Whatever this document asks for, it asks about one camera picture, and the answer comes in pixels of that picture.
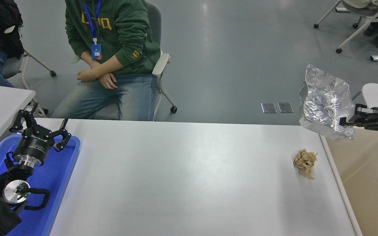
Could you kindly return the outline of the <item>person's left hand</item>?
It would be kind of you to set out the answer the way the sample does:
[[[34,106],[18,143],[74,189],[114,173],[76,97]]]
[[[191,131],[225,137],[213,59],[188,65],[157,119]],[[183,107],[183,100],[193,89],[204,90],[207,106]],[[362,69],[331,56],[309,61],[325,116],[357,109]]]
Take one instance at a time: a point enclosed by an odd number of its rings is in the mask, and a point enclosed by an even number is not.
[[[96,69],[84,69],[77,73],[77,80],[81,82],[93,82],[100,77]]]

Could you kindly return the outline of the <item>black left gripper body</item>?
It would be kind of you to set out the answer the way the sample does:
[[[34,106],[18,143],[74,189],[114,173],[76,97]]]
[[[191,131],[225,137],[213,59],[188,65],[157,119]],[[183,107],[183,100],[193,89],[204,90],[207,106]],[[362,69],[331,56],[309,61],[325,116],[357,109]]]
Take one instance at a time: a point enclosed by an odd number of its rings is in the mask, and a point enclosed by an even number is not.
[[[49,150],[54,145],[54,138],[46,135],[43,131],[39,133],[32,130],[25,131],[13,152],[13,159],[20,162],[22,157],[28,156],[37,159],[38,163],[45,163]]]

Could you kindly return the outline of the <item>person's right hand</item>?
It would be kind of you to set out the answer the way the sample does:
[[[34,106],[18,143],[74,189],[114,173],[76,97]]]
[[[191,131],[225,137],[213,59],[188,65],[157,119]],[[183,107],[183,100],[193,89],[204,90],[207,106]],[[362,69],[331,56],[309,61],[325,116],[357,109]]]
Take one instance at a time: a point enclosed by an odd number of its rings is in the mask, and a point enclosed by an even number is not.
[[[117,89],[117,80],[112,73],[105,74],[98,78],[99,82],[105,89],[114,90]]]

